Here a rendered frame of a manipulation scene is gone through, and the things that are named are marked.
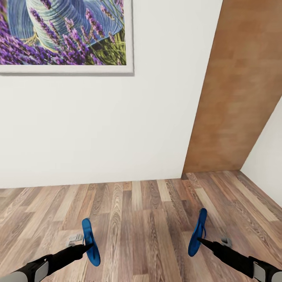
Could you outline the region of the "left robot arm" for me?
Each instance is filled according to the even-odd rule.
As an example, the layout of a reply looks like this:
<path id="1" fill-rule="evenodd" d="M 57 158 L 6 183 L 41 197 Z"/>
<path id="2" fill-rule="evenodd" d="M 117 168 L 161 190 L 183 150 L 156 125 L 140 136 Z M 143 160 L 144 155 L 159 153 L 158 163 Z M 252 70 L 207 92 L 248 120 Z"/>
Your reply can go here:
<path id="1" fill-rule="evenodd" d="M 41 282 L 46 276 L 60 270 L 74 260 L 83 258 L 83 253 L 87 252 L 94 243 L 87 245 L 75 245 L 73 243 L 82 239 L 84 239 L 82 234 L 68 236 L 64 250 L 54 255 L 48 254 L 36 258 L 28 262 L 24 267 L 0 278 L 0 282 Z"/>

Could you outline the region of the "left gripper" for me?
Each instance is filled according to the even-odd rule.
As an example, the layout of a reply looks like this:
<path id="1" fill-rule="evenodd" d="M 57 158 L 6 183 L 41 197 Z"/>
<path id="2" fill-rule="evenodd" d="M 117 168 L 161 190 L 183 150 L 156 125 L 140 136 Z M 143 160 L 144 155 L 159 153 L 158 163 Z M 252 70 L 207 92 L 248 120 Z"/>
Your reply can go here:
<path id="1" fill-rule="evenodd" d="M 79 260 L 83 258 L 83 253 L 87 252 L 87 250 L 89 250 L 93 245 L 94 243 L 90 243 L 87 245 L 79 244 L 59 251 L 62 256 L 62 264 L 60 269 L 72 263 L 74 260 Z"/>

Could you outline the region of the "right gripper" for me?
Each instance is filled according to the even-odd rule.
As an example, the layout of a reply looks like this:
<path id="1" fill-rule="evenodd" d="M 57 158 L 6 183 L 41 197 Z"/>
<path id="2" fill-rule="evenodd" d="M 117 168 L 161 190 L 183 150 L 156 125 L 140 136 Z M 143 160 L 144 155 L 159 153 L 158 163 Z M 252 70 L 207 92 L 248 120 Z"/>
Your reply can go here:
<path id="1" fill-rule="evenodd" d="M 221 261 L 223 261 L 225 264 L 238 270 L 237 259 L 238 259 L 238 255 L 240 254 L 239 252 L 234 251 L 226 246 L 222 246 L 217 241 L 211 242 L 199 237 L 197 237 L 197 240 L 200 241 L 205 246 L 207 246 L 209 249 L 211 249 L 213 251 L 213 254 L 216 257 L 218 257 Z"/>

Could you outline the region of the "sandal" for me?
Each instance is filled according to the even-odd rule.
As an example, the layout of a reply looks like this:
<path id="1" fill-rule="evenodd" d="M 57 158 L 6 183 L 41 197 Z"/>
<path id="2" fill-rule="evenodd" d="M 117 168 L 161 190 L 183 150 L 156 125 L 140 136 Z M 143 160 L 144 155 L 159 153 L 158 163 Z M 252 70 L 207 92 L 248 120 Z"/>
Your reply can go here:
<path id="1" fill-rule="evenodd" d="M 197 221 L 196 228 L 195 228 L 193 235 L 190 239 L 190 243 L 189 243 L 189 247 L 188 247 L 188 255 L 190 257 L 193 257 L 197 253 L 197 251 L 198 251 L 198 249 L 201 245 L 201 242 L 197 240 L 197 237 L 202 238 L 203 230 L 205 232 L 205 237 L 206 237 L 206 230 L 205 230 L 205 227 L 204 227 L 206 217 L 207 217 L 207 210 L 205 208 L 202 208 L 201 211 L 200 211 L 200 215 L 199 215 L 199 218 L 198 218 L 198 221 Z"/>
<path id="2" fill-rule="evenodd" d="M 83 236 L 84 244 L 87 245 L 90 243 L 94 243 L 94 245 L 89 250 L 87 250 L 86 253 L 90 262 L 97 267 L 101 263 L 101 258 L 100 258 L 98 246 L 93 236 L 91 222 L 88 218 L 82 220 L 82 227 L 84 232 L 84 236 Z"/>

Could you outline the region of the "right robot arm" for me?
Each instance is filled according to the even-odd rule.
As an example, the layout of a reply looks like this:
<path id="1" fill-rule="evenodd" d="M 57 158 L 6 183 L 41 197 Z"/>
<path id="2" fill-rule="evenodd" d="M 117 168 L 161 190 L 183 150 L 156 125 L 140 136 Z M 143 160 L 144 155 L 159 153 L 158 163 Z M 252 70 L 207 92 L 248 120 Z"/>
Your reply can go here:
<path id="1" fill-rule="evenodd" d="M 256 278 L 259 282 L 282 282 L 282 270 L 275 266 L 258 260 L 255 257 L 243 256 L 232 250 L 232 240 L 228 235 L 220 236 L 222 243 L 211 242 L 197 237 L 197 240 L 213 251 L 213 254 L 225 264 L 242 272 L 250 278 Z"/>

